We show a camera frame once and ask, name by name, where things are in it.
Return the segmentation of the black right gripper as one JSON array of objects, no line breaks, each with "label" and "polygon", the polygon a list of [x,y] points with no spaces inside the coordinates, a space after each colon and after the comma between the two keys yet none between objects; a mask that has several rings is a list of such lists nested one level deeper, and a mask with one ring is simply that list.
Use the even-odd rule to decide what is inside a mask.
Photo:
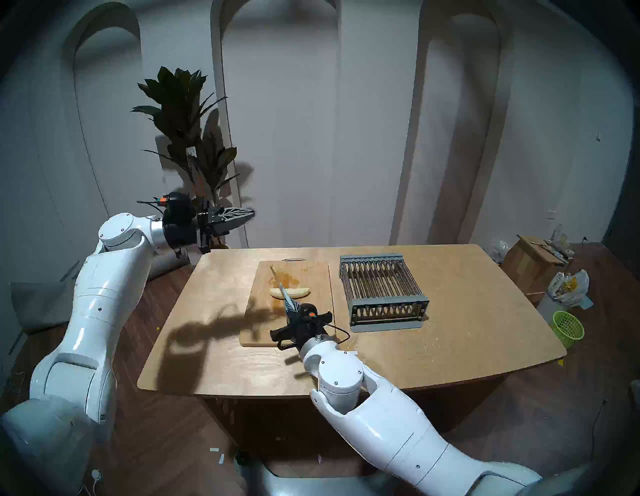
[{"label": "black right gripper", "polygon": [[295,299],[284,299],[287,324],[270,331],[269,336],[281,351],[296,348],[300,351],[303,345],[318,335],[327,335],[325,326],[333,321],[331,311],[318,313],[312,303],[299,304]]}]

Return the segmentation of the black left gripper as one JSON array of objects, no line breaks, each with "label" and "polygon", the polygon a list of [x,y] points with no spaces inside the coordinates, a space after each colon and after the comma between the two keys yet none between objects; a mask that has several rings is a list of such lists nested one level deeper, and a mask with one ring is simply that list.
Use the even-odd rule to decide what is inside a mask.
[{"label": "black left gripper", "polygon": [[[177,250],[197,246],[202,254],[211,252],[212,239],[228,235],[255,217],[255,211],[242,207],[222,207],[203,196],[171,192],[161,197],[162,229],[168,245]],[[214,217],[219,216],[219,233]]]}]

